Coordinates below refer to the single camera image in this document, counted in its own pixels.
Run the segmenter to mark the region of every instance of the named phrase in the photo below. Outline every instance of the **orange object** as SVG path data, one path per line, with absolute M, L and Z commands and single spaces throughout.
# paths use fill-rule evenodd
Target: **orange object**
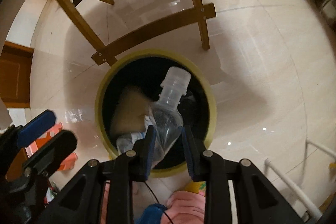
M 55 124 L 46 133 L 44 133 L 46 134 L 45 137 L 40 137 L 31 143 L 31 145 L 29 146 L 31 152 L 34 154 L 38 149 L 40 149 L 45 143 L 47 143 L 53 136 L 55 136 L 62 129 L 63 125 L 61 122 Z M 76 153 L 72 152 L 67 158 L 65 158 L 65 160 L 62 161 L 60 167 L 58 168 L 58 171 L 72 169 L 75 166 L 75 161 L 77 159 L 78 157 Z

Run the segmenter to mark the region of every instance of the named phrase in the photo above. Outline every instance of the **yellow rim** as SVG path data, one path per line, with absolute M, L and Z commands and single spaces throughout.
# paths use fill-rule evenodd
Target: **yellow rim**
M 192 72 L 192 74 L 197 78 L 197 80 L 201 83 L 204 93 L 207 97 L 208 107 L 209 107 L 209 127 L 208 127 L 208 132 L 204 140 L 205 147 L 209 148 L 212 142 L 213 134 L 215 132 L 215 127 L 216 127 L 216 118 L 217 118 L 216 101 L 215 101 L 214 95 L 212 94 L 209 82 L 204 78 L 200 69 L 194 63 L 192 63 L 190 60 L 183 57 L 182 55 L 176 54 L 174 52 L 169 52 L 169 51 L 147 49 L 147 50 L 131 53 L 123 57 L 122 59 L 118 60 L 116 63 L 114 63 L 113 66 L 110 68 L 110 70 L 105 75 L 104 79 L 102 80 L 98 88 L 96 102 L 95 102 L 95 119 L 96 119 L 96 124 L 98 126 L 98 131 L 102 138 L 104 147 L 106 148 L 106 150 L 108 151 L 112 159 L 115 159 L 118 156 L 118 151 L 110 142 L 108 135 L 105 131 L 103 120 L 102 120 L 101 110 L 102 110 L 102 103 L 103 103 L 105 91 L 111 79 L 121 68 L 123 68 L 125 65 L 127 65 L 128 63 L 134 60 L 137 60 L 139 58 L 144 58 L 144 57 L 150 57 L 150 56 L 165 57 L 165 58 L 174 60 L 175 62 L 188 68 Z M 185 169 L 186 169 L 186 163 L 183 162 L 172 168 L 162 169 L 162 170 L 152 170 L 151 177 L 167 177 L 167 176 L 175 175 L 181 171 L 184 171 Z

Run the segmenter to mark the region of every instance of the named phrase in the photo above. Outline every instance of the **cabinet door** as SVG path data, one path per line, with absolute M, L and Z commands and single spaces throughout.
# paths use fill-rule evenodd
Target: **cabinet door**
M 0 97 L 6 107 L 29 108 L 34 49 L 5 42 L 0 56 Z

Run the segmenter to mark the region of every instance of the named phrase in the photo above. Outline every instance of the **trash can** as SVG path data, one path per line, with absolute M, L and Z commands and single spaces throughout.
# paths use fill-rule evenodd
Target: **trash can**
M 201 139 L 206 148 L 211 144 L 216 126 L 216 102 L 208 81 L 195 64 L 173 52 L 148 49 L 134 52 L 117 61 L 107 72 L 97 92 L 95 118 L 102 142 L 112 159 L 118 156 L 116 136 L 110 136 L 110 125 L 123 89 L 138 86 L 152 101 L 157 101 L 160 84 L 172 66 L 191 74 L 187 100 L 178 106 L 184 124 L 191 126 L 194 138 Z M 182 137 L 180 136 L 165 158 L 151 171 L 152 177 L 167 177 L 186 169 Z

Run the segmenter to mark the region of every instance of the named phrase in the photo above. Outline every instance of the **white metal pipe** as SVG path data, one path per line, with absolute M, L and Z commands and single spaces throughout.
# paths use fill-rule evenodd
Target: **white metal pipe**
M 322 216 L 321 211 L 308 198 L 302 189 L 295 184 L 285 173 L 281 172 L 269 159 L 265 160 L 265 165 L 270 167 L 283 180 L 284 183 L 297 195 L 299 200 L 305 205 L 310 215 L 317 221 Z
M 336 152 L 331 150 L 330 148 L 324 146 L 323 144 L 320 143 L 315 143 L 310 139 L 306 139 L 306 143 L 310 143 L 313 146 L 317 147 L 318 149 L 322 150 L 326 154 L 328 154 L 330 157 L 333 157 L 336 160 Z

